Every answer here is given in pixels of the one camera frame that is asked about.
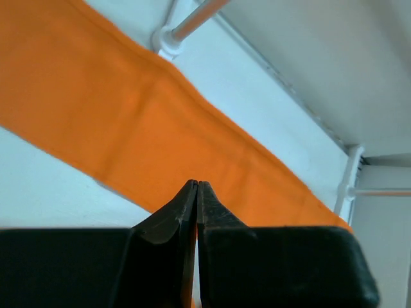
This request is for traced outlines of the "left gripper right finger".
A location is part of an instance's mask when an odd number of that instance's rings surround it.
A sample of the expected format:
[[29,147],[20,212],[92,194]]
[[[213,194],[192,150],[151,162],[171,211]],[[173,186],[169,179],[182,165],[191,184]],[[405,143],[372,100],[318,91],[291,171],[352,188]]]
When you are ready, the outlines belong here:
[[200,298],[203,307],[255,307],[256,233],[200,182],[197,193]]

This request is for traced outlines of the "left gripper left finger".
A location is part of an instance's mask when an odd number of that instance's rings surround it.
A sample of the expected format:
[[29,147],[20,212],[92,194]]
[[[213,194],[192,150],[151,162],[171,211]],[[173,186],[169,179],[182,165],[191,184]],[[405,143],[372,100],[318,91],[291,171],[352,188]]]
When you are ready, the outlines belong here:
[[129,307],[191,307],[197,183],[135,226],[128,251]]

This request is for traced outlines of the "orange trousers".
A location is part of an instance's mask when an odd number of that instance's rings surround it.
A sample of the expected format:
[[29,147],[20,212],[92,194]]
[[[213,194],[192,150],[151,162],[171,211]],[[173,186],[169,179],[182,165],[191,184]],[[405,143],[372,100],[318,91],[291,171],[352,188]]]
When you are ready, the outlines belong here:
[[105,17],[167,7],[1,2],[1,131],[30,145],[1,142],[1,306],[129,307],[132,229],[188,180],[255,231],[255,307],[347,305],[346,155],[215,22],[171,63]]

